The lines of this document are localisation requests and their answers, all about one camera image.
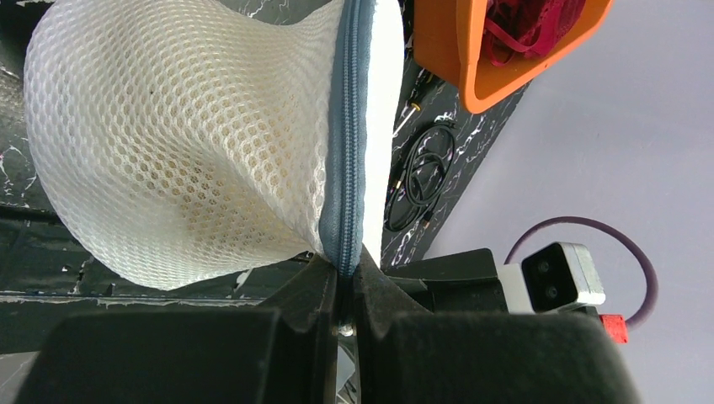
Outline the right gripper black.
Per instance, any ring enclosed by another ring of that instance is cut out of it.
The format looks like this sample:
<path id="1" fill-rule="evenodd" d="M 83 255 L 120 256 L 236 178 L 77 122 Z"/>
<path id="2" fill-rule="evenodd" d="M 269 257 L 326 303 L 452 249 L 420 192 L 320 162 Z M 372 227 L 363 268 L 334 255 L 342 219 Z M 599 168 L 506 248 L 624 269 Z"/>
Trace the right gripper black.
<path id="1" fill-rule="evenodd" d="M 487 248 L 405 263 L 386 269 L 385 275 L 428 311 L 508 310 Z"/>

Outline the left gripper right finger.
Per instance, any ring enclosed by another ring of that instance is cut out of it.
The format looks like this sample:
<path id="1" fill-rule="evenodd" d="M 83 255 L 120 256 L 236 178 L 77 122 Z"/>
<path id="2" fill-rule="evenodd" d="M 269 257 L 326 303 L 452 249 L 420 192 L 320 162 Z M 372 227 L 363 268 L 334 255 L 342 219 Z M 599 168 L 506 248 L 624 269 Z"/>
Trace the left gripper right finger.
<path id="1" fill-rule="evenodd" d="M 353 285 L 362 403 L 641 401 L 592 316 L 428 311 L 369 254 Z"/>

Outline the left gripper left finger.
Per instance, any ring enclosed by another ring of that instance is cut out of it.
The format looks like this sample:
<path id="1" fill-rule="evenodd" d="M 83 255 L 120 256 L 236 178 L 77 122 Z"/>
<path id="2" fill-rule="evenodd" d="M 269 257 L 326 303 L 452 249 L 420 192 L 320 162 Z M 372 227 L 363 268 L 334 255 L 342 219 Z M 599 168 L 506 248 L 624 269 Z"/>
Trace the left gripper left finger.
<path id="1" fill-rule="evenodd" d="M 314 258 L 254 307 L 75 316 L 19 403 L 331 403 L 335 268 Z"/>

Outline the grey-trim mesh laundry bag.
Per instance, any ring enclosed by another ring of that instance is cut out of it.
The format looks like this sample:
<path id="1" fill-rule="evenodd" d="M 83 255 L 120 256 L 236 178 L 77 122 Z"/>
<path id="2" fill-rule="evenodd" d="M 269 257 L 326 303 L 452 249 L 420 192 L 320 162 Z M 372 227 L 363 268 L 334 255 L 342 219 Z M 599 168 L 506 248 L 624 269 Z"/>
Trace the grey-trim mesh laundry bag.
<path id="1" fill-rule="evenodd" d="M 217 1 L 58 1 L 24 63 L 29 149 L 71 234 L 174 290 L 315 252 L 381 258 L 395 1 L 268 24 Z"/>

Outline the dark maroon bra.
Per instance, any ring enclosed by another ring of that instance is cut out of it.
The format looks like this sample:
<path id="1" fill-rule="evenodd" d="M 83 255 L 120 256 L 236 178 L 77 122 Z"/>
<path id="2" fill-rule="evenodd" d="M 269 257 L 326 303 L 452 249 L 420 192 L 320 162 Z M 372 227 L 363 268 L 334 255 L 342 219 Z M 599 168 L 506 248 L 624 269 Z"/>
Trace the dark maroon bra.
<path id="1" fill-rule="evenodd" d="M 582 0 L 492 1 L 484 21 L 482 48 L 494 66 L 520 55 L 547 56 L 579 20 Z"/>

